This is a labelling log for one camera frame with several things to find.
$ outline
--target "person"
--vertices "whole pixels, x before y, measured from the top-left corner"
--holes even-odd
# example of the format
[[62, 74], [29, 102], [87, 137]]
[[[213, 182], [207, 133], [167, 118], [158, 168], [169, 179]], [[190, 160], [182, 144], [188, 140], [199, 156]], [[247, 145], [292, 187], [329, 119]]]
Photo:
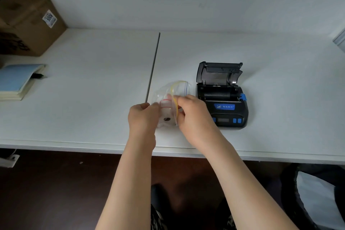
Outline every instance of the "person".
[[[178, 116], [179, 128], [216, 173], [236, 228], [297, 229], [222, 135], [205, 102], [192, 95], [176, 100], [184, 112]], [[150, 205], [151, 156], [159, 115], [157, 103], [129, 110], [129, 138], [96, 230], [166, 229]]]

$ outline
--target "forearm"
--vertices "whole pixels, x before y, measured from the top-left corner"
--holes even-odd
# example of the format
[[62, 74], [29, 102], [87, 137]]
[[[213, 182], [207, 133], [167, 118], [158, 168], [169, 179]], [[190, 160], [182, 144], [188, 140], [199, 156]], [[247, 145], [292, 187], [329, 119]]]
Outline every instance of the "forearm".
[[297, 229], [220, 134], [204, 149], [224, 191], [237, 229]]
[[130, 138], [96, 230], [149, 229], [152, 150]]

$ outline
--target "white sticker label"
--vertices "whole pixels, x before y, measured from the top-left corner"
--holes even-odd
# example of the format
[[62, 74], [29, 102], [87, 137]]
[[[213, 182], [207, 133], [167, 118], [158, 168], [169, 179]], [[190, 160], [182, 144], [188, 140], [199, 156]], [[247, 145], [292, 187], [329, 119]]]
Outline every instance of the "white sticker label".
[[54, 16], [54, 14], [48, 10], [44, 17], [42, 18], [44, 22], [47, 23], [48, 27], [52, 28], [54, 26], [54, 24], [57, 22], [57, 18], [56, 16]]

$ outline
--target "person's left hand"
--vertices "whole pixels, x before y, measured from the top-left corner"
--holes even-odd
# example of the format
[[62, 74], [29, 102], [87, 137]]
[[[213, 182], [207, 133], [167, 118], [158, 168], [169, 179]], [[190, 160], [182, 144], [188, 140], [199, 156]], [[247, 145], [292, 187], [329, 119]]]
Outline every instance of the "person's left hand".
[[129, 137], [153, 141], [156, 145], [155, 130], [160, 115], [158, 103], [142, 103], [130, 108], [128, 114]]

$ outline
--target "white table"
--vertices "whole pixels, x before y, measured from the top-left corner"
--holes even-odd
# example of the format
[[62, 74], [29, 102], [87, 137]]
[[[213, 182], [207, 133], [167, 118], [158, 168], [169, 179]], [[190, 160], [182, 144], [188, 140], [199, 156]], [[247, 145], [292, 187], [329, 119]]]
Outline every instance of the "white table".
[[145, 102], [158, 32], [68, 29], [22, 101], [0, 102], [0, 147], [121, 153], [130, 106]]
[[[175, 80], [192, 84], [199, 63], [243, 62], [248, 125], [221, 128], [246, 160], [345, 163], [345, 55], [308, 35], [163, 32], [149, 91]], [[159, 149], [198, 157], [178, 128], [156, 131]]]

